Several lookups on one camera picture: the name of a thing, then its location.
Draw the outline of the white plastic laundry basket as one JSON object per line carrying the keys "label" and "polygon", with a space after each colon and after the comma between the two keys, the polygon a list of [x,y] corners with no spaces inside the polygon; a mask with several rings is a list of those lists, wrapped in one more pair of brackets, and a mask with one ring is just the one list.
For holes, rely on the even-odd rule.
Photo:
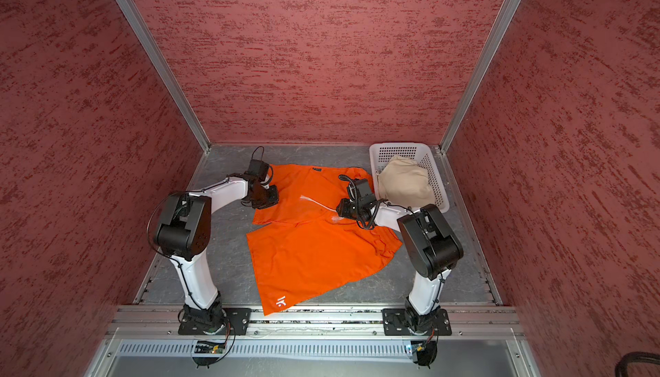
{"label": "white plastic laundry basket", "polygon": [[378,186],[378,177],[395,156],[414,160],[419,167],[426,169],[435,205],[442,213],[448,212],[450,201],[436,160],[431,149],[423,143],[376,143],[370,146],[371,173],[376,196],[383,197]]}

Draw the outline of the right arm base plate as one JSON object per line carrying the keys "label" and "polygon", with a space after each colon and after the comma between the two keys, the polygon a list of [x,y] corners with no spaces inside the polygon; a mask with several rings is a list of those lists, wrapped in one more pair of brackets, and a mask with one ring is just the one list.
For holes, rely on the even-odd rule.
{"label": "right arm base plate", "polygon": [[443,308],[437,308],[425,315],[418,315],[412,308],[385,308],[382,315],[386,336],[452,335],[449,314]]}

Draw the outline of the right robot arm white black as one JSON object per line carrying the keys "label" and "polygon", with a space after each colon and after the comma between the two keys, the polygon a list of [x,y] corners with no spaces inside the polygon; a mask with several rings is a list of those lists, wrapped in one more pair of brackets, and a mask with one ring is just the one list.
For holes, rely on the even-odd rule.
{"label": "right robot arm white black", "polygon": [[449,315],[441,307],[440,296],[464,251],[439,208],[428,204],[414,210],[383,200],[367,203],[343,198],[335,211],[362,229],[388,228],[400,233],[414,267],[414,283],[404,308],[383,310],[385,333],[450,336]]}

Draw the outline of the orange shorts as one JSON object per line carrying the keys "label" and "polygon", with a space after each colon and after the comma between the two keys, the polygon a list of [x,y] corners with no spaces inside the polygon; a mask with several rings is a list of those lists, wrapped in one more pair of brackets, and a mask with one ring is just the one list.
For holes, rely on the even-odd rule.
{"label": "orange shorts", "polygon": [[392,229],[363,230],[336,213],[347,197],[340,175],[371,182],[364,169],[290,164],[273,172],[278,203],[256,210],[257,230],[246,236],[264,314],[374,275],[399,251]]}

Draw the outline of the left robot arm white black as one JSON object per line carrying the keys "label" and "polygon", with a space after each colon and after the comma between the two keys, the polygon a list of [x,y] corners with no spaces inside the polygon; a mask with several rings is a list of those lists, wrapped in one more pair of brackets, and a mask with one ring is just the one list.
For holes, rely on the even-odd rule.
{"label": "left robot arm white black", "polygon": [[235,202],[255,210],[270,208],[278,203],[278,188],[266,176],[231,174],[212,186],[170,194],[158,206],[158,224],[147,229],[155,250],[175,267],[184,292],[180,335],[245,333],[242,325],[249,313],[225,311],[206,253],[213,213]]}

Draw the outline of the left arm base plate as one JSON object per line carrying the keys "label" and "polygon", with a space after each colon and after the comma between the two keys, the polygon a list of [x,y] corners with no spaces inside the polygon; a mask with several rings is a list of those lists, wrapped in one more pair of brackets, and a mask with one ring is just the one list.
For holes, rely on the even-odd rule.
{"label": "left arm base plate", "polygon": [[229,334],[245,336],[252,312],[249,308],[224,308],[218,319],[206,320],[183,310],[179,316],[178,334],[201,337],[223,337]]}

